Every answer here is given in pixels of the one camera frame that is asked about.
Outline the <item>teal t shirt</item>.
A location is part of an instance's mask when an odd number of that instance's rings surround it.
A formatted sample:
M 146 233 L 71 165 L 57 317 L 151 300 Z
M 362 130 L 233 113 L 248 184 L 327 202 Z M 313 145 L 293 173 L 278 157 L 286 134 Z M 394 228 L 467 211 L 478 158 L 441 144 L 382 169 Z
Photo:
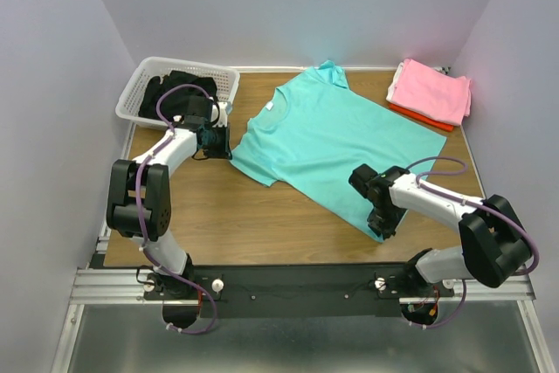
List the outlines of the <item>teal t shirt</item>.
M 362 164 L 383 172 L 439 155 L 446 138 L 354 93 L 332 61 L 274 90 L 247 123 L 232 165 L 267 187 L 288 183 L 375 241 L 371 203 L 350 185 Z

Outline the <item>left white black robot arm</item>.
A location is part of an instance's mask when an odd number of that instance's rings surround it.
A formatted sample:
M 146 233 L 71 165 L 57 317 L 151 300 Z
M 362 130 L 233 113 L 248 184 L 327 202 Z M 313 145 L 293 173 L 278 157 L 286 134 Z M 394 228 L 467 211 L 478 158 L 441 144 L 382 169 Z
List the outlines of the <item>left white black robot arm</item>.
M 213 115 L 220 104 L 204 96 L 189 100 L 187 110 L 170 120 L 160 106 L 156 112 L 167 130 L 154 146 L 132 160 L 120 159 L 111 168 L 107 197 L 107 226 L 133 240 L 161 276 L 174 298 L 187 297 L 194 283 L 189 254 L 171 230 L 170 178 L 188 159 L 201 152 L 205 159 L 231 159 L 230 125 Z

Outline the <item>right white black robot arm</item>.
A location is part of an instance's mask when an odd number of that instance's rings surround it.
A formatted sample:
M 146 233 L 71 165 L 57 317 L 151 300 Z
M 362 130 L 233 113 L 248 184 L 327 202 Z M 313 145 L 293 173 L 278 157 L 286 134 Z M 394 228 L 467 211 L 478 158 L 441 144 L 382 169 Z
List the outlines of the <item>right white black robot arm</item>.
M 349 184 L 372 205 L 369 228 L 392 237 L 407 211 L 421 213 L 454 230 L 460 244 L 426 249 L 403 264 L 388 287 L 419 296 L 443 280 L 477 280 L 497 288 L 539 261 L 535 245 L 506 198 L 460 195 L 426 181 L 425 174 L 392 166 L 382 173 L 363 164 Z

